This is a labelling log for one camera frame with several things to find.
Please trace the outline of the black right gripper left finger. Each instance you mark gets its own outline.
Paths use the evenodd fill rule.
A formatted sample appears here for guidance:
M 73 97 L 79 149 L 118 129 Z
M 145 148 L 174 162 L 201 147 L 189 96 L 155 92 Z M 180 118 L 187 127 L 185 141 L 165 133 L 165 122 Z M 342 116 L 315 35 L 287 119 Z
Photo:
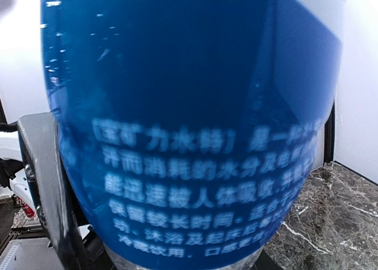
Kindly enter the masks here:
M 79 227 L 79 231 L 89 260 L 89 269 L 112 269 L 112 261 L 94 228 L 91 225 L 83 225 Z

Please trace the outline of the Pocari Sweat bottle white cap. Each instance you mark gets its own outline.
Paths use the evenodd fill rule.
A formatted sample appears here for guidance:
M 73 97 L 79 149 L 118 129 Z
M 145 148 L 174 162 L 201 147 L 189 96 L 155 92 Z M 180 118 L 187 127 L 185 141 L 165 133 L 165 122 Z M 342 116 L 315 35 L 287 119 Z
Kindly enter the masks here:
M 41 0 L 63 166 L 116 269 L 242 269 L 298 198 L 346 0 Z

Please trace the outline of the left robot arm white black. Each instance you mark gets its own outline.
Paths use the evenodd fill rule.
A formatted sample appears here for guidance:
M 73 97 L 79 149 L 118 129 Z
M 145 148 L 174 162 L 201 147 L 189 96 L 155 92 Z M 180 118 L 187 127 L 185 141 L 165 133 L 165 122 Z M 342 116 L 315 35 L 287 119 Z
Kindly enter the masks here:
M 38 217 L 64 269 L 85 269 L 57 136 L 50 113 L 9 123 L 1 112 L 1 187 L 13 193 L 29 217 Z

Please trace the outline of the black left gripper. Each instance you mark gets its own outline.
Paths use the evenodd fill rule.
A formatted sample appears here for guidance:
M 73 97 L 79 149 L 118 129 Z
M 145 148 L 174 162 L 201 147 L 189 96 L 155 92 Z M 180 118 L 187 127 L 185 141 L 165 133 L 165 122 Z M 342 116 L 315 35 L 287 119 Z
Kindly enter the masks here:
M 21 156 L 33 203 L 42 211 L 50 241 L 64 269 L 77 268 L 77 223 L 58 148 L 57 124 L 50 112 L 18 122 Z

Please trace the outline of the black left corner frame post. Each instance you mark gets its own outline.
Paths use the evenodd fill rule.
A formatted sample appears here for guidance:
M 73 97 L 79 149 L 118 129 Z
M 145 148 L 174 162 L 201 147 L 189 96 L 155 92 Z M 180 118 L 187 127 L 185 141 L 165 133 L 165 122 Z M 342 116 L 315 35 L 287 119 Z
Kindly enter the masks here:
M 324 125 L 324 164 L 334 159 L 335 147 L 335 103 L 333 103 L 330 115 Z

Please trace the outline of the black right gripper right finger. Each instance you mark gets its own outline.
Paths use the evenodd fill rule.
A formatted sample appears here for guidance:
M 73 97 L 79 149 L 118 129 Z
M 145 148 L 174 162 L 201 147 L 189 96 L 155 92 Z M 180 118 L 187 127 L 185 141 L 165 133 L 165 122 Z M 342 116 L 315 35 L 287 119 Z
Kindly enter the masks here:
M 265 250 L 261 251 L 259 258 L 256 261 L 257 270 L 284 270 L 279 266 Z

